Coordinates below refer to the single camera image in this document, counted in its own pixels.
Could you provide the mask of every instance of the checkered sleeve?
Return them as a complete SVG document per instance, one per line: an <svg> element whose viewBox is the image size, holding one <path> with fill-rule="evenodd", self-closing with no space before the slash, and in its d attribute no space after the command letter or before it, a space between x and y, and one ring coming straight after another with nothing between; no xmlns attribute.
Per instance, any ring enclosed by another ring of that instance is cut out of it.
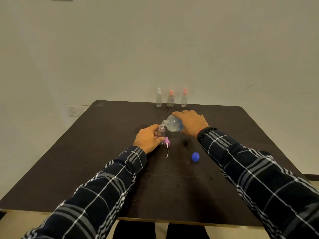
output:
<svg viewBox="0 0 319 239"><path fill-rule="evenodd" d="M141 148L127 148L23 238L106 238L145 164L146 154Z"/></svg>
<svg viewBox="0 0 319 239"><path fill-rule="evenodd" d="M310 183L219 130L201 145L271 238L319 238L319 191Z"/></svg>

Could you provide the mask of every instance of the leg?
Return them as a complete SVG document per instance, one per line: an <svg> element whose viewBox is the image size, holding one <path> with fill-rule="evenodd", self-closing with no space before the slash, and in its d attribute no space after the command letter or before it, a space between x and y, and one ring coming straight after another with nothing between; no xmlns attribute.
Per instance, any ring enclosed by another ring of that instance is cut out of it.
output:
<svg viewBox="0 0 319 239"><path fill-rule="evenodd" d="M166 239L197 238L209 239L204 226L169 224Z"/></svg>
<svg viewBox="0 0 319 239"><path fill-rule="evenodd" d="M143 221L119 221L113 239L155 239L155 223Z"/></svg>

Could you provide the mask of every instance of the right hand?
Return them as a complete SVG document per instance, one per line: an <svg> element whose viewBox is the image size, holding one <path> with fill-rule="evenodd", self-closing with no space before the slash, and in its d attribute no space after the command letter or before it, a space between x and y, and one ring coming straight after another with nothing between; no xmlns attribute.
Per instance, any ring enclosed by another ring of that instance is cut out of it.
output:
<svg viewBox="0 0 319 239"><path fill-rule="evenodd" d="M197 138L197 134L204 128L208 127L208 123L206 122L203 116L200 116L196 113L196 111L188 111L183 110L182 112L173 112L173 116L181 119L184 129L182 133Z"/></svg>

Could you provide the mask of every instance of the bracelet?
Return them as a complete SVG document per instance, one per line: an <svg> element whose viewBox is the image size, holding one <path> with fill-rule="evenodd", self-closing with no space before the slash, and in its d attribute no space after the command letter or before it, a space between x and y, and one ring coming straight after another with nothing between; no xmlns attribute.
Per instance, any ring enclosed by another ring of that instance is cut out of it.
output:
<svg viewBox="0 0 319 239"><path fill-rule="evenodd" d="M197 140L199 141L199 143L202 143L204 136L206 136L209 132L211 132L213 130L217 130L217 128L209 126L209 127L202 129L197 135Z"/></svg>

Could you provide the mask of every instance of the sleeve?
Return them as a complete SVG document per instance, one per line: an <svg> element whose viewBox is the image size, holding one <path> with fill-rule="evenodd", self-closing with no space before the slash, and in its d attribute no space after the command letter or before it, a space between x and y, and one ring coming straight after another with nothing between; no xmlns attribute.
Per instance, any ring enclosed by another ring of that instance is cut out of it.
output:
<svg viewBox="0 0 319 239"><path fill-rule="evenodd" d="M141 148L127 148L23 238L106 238L146 160Z"/></svg>
<svg viewBox="0 0 319 239"><path fill-rule="evenodd" d="M319 191L309 182L219 130L201 145L271 238L319 238Z"/></svg>

